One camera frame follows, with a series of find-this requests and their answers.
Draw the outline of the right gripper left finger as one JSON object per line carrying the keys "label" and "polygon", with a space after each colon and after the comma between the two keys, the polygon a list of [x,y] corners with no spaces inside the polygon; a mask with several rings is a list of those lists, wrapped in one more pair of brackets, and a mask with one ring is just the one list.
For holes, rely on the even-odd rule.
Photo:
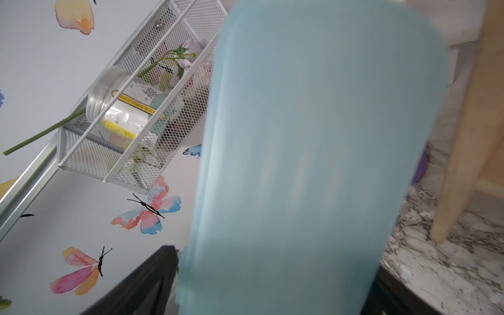
{"label": "right gripper left finger", "polygon": [[164,314],[178,274],[179,253],[164,245],[84,314]]}

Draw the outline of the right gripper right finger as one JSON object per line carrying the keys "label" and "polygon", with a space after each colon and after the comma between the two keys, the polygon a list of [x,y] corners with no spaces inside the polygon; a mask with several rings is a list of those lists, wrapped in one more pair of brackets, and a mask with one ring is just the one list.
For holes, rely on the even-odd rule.
{"label": "right gripper right finger", "polygon": [[362,315],[440,315],[383,266],[380,266]]}

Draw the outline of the teal pencil case top shelf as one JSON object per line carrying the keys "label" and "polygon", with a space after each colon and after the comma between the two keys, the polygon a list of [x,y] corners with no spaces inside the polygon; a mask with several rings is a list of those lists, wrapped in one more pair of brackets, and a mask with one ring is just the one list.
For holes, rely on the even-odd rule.
{"label": "teal pencil case top shelf", "polygon": [[359,314],[449,81],[396,1],[239,1],[215,50],[181,314]]}

